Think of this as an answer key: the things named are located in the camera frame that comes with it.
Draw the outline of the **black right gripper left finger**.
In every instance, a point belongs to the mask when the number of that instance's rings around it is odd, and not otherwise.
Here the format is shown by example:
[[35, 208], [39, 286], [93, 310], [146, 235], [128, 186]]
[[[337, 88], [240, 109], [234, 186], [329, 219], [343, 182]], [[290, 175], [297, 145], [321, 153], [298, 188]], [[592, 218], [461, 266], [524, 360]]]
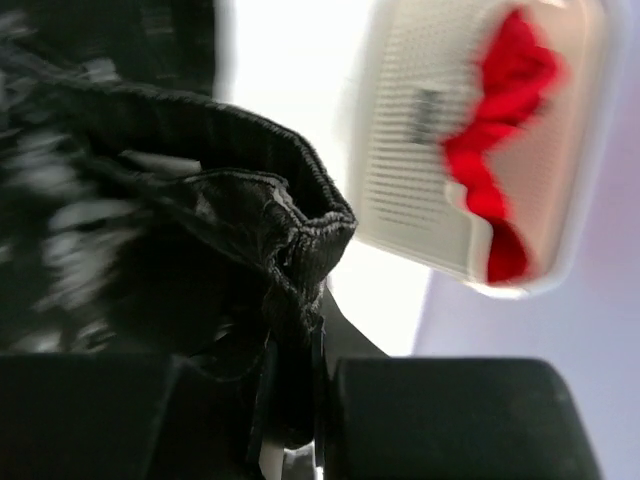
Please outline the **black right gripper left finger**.
[[259, 479], [258, 377], [173, 355], [5, 354], [5, 479]]

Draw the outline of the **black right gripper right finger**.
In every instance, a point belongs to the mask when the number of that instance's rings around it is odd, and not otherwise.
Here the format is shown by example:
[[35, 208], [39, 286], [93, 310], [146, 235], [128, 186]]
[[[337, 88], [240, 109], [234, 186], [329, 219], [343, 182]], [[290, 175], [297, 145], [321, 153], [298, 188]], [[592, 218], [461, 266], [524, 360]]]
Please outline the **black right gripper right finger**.
[[562, 376], [532, 358], [391, 357], [331, 295], [315, 336], [320, 479], [598, 479]]

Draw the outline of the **black white patterned trousers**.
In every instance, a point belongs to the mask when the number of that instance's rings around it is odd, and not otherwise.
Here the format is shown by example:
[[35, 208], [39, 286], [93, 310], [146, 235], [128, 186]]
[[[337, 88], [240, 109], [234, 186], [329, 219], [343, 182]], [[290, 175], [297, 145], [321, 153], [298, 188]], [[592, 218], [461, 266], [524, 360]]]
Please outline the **black white patterned trousers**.
[[218, 101], [213, 1], [1, 5], [6, 346], [164, 350], [225, 380], [219, 332], [278, 345], [308, 443], [313, 330], [356, 218], [298, 133]]

